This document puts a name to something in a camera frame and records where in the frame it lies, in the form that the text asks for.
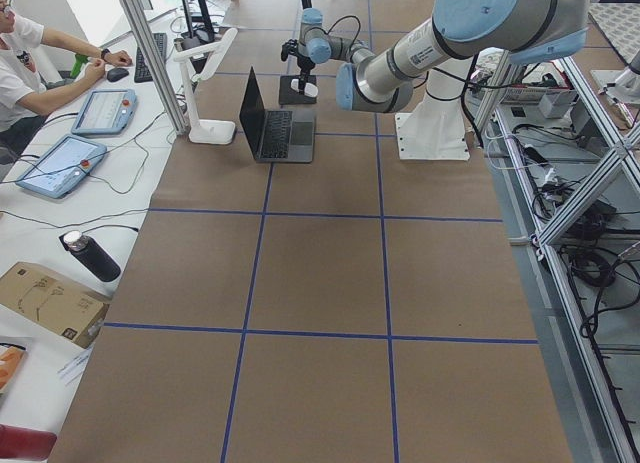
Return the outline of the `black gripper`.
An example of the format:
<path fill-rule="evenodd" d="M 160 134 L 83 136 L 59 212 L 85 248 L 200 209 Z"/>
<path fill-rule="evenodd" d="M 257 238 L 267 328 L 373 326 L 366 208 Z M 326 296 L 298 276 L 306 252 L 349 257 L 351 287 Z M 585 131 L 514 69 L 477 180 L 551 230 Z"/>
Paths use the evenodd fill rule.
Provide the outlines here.
<path fill-rule="evenodd" d="M 316 64 L 309 57 L 307 46 L 299 40 L 296 41 L 295 58 L 299 68 L 298 92 L 304 93 L 307 78 L 311 75 L 311 71 L 315 68 Z"/>

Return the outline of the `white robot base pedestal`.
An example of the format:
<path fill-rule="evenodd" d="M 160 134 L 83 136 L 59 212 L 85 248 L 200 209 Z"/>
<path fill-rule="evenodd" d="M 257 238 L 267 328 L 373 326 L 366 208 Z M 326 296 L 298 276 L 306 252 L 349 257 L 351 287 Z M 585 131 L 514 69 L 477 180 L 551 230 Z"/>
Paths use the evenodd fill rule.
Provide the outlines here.
<path fill-rule="evenodd" d="M 395 115 L 401 160 L 470 158 L 460 97 L 471 63 L 451 59 L 431 69 L 423 100 L 411 113 Z"/>

